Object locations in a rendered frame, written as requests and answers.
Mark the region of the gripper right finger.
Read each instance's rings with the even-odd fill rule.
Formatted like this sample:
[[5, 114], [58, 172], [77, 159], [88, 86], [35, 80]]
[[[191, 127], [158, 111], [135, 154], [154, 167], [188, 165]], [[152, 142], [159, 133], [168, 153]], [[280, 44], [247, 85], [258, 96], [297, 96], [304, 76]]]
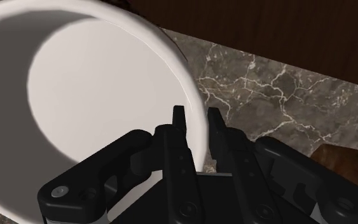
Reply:
[[232, 175], [244, 224], [358, 224], [358, 186], [273, 137], [247, 138], [207, 110], [218, 172]]

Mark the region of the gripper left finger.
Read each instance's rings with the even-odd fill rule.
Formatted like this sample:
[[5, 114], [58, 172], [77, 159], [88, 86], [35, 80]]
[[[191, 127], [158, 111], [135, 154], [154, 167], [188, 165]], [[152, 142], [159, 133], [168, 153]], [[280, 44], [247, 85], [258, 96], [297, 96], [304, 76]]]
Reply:
[[174, 106], [172, 123], [154, 134], [131, 130], [84, 159], [38, 191], [44, 224], [91, 224], [131, 189], [162, 171], [167, 224], [203, 224], [203, 205], [191, 150], [186, 141], [184, 106]]

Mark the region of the white bowl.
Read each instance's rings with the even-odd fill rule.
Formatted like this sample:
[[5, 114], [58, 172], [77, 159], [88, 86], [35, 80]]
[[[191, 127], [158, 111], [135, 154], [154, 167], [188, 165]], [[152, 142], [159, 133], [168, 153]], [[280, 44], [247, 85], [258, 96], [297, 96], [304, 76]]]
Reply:
[[1, 0], [0, 213], [42, 224], [47, 181], [130, 130], [170, 123], [175, 105], [201, 171], [203, 100], [159, 27], [99, 0]]

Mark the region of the brown wooden object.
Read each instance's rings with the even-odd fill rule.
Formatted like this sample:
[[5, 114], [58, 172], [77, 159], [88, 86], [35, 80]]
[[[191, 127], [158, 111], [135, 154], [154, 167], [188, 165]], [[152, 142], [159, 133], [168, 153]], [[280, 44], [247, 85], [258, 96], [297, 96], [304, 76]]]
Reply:
[[310, 158], [358, 185], [358, 150], [322, 144]]

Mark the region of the dark wooden cabinet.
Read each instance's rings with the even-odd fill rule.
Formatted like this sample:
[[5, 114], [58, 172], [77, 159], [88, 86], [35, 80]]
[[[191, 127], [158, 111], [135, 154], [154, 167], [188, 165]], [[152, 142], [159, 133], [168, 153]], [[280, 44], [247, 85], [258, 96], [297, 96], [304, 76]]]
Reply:
[[358, 84], [358, 0], [102, 0], [171, 30]]

